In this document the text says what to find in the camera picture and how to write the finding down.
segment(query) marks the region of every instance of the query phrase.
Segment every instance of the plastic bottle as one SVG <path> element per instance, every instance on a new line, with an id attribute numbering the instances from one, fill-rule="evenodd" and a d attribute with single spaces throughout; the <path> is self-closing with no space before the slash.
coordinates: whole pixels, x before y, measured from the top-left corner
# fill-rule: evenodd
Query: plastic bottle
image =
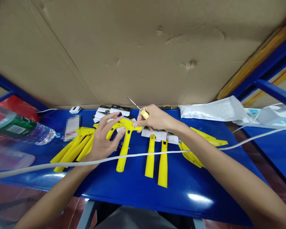
<path id="1" fill-rule="evenodd" d="M 0 170 L 15 170 L 29 167 L 35 156 L 0 146 Z"/>
<path id="2" fill-rule="evenodd" d="M 44 145 L 55 137 L 56 132 L 38 122 L 0 107 L 0 135 L 35 145 Z"/>

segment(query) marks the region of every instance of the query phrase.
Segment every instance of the white cable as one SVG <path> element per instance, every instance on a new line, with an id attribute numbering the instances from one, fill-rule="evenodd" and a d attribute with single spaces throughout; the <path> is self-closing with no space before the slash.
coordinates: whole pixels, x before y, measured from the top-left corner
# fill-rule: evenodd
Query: white cable
<path id="1" fill-rule="evenodd" d="M 36 112 L 36 113 L 42 113 L 42 112 L 46 112 L 46 111 L 48 111 L 48 110 L 57 110 L 57 109 L 51 108 L 51 109 L 47 109 L 47 110 L 44 110 L 44 111 L 38 111 L 38 112 Z"/>
<path id="2" fill-rule="evenodd" d="M 191 152 L 191 151 L 168 151 L 168 152 L 157 152 L 157 153 L 142 153 L 142 154 L 129 154 L 124 156 L 115 156 L 115 157 L 109 157 L 98 161 L 90 161 L 90 162 L 70 162 L 70 163 L 49 163 L 49 164 L 41 164 L 41 165 L 35 165 L 23 169 L 17 169 L 17 170 L 10 170 L 6 172 L 0 172 L 0 179 L 5 177 L 10 177 L 22 173 L 32 172 L 36 170 L 41 169 L 48 169 L 48 168 L 55 168 L 55 167 L 72 167 L 72 166 L 86 166 L 86 165 L 94 165 L 99 164 L 119 158 L 125 158 L 125 157 L 136 157 L 136 156 L 147 156 L 147 155 L 156 155 L 156 154 L 163 154 L 163 153 L 182 153 L 182 152 Z"/>
<path id="3" fill-rule="evenodd" d="M 262 108 L 262 110 L 265 109 L 265 108 L 267 108 L 267 107 L 276 106 L 276 105 L 280 105 L 280 104 L 283 104 L 283 103 L 272 104 L 272 105 L 269 105 L 269 106 L 266 106 L 266 107 Z M 244 125 L 244 126 L 238 128 L 237 130 L 234 130 L 232 133 L 234 133 L 234 132 L 236 132 L 236 131 L 238 131 L 238 130 L 240 130 L 240 129 L 246 127 L 246 126 L 248 126 L 250 123 L 253 123 L 253 122 L 257 119 L 257 117 L 260 115 L 260 113 L 261 113 L 261 112 L 259 112 L 251 122 L 249 122 L 249 123 L 247 123 L 246 125 Z"/>
<path id="4" fill-rule="evenodd" d="M 240 143 L 238 143 L 238 144 L 236 144 L 234 146 L 230 146 L 230 147 L 226 147 L 226 148 L 218 148 L 218 149 L 220 149 L 220 150 L 233 149 L 233 148 L 239 147 L 242 144 L 245 144 L 245 143 L 247 143 L 247 142 L 249 142 L 249 141 L 251 141 L 253 139 L 264 137 L 266 135 L 273 134 L 273 133 L 276 133 L 276 132 L 279 132 L 279 131 L 282 131 L 282 130 L 286 130 L 286 127 L 280 128 L 280 129 L 276 129 L 276 130 L 272 130 L 270 132 L 254 136 L 252 138 L 248 138 L 247 140 L 244 140 L 244 141 L 242 141 L 242 142 L 240 142 Z M 103 163 L 103 162 L 107 162 L 107 161 L 111 161 L 111 160 L 115 160 L 115 159 L 119 159 L 119 158 L 125 158 L 125 157 L 157 155 L 157 154 L 163 154 L 163 153 L 183 153 L 183 152 L 191 152 L 191 151 L 184 151 L 183 150 L 183 151 L 167 151 L 167 152 L 157 152 L 157 153 L 129 154 L 129 155 L 124 155 L 124 156 L 109 157 L 109 158 L 105 158 L 105 159 L 102 159 L 102 160 L 91 161 L 91 162 L 49 163 L 49 164 L 35 165 L 35 166 L 23 168 L 23 169 L 17 169 L 17 170 L 10 170 L 10 171 L 6 171 L 6 172 L 0 172 L 0 179 L 1 178 L 5 178 L 5 177 L 15 176 L 15 175 L 22 174 L 22 173 L 27 173 L 27 172 L 32 172 L 32 171 L 36 171 L 36 170 L 41 170 L 41 169 L 48 169 L 48 168 L 55 168 L 55 167 L 86 166 L 86 165 L 99 164 L 99 163 Z"/>
<path id="5" fill-rule="evenodd" d="M 269 135 L 269 134 L 273 134 L 273 133 L 276 133 L 276 132 L 279 132 L 279 131 L 282 131 L 282 130 L 286 130 L 286 127 L 283 127 L 283 128 L 280 128 L 280 129 L 276 129 L 276 130 L 272 130 L 272 131 L 269 131 L 267 133 L 264 133 L 264 134 L 260 134 L 260 135 L 257 135 L 257 136 L 254 136 L 254 137 L 251 137 L 251 138 L 248 138 L 247 140 L 244 140 L 234 146 L 230 146 L 230 147 L 226 147 L 226 148 L 218 148 L 220 150 L 227 150 L 227 149 L 233 149 L 233 148 L 236 148 L 238 146 L 241 146 L 242 144 L 245 144 L 253 139 L 257 139 L 257 138 L 260 138 L 260 137 L 264 137 L 266 135 Z"/>

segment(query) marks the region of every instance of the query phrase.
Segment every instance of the screwdriver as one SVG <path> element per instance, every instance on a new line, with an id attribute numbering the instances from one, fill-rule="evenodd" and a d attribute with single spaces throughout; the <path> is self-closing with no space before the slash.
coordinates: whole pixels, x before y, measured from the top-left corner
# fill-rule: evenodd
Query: screwdriver
<path id="1" fill-rule="evenodd" d="M 138 107 L 128 96 L 127 98 L 140 110 L 140 115 L 143 116 L 143 118 L 148 119 L 149 118 L 149 114 L 146 112 L 145 109 L 141 110 L 140 107 Z"/>

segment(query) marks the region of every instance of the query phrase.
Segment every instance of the person's left hand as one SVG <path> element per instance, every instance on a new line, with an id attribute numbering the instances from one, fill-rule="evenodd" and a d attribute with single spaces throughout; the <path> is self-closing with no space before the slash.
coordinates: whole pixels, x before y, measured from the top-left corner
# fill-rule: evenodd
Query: person's left hand
<path id="1" fill-rule="evenodd" d="M 117 149 L 119 142 L 125 134 L 126 130 L 120 130 L 112 141 L 107 140 L 106 136 L 112 126 L 123 118 L 123 116 L 118 117 L 118 115 L 119 112 L 115 112 L 101 118 L 101 120 L 99 121 L 99 126 L 94 132 L 91 152 L 83 158 L 83 162 L 97 161 L 107 158 L 113 153 L 113 151 Z"/>

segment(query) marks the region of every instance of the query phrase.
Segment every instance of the green bottle label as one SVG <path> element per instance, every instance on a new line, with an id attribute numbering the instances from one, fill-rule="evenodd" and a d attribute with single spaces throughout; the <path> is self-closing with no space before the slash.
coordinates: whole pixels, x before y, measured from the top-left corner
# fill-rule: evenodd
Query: green bottle label
<path id="1" fill-rule="evenodd" d="M 0 128 L 0 135 L 12 139 L 21 139 L 36 128 L 37 122 L 17 115 L 10 123 Z"/>

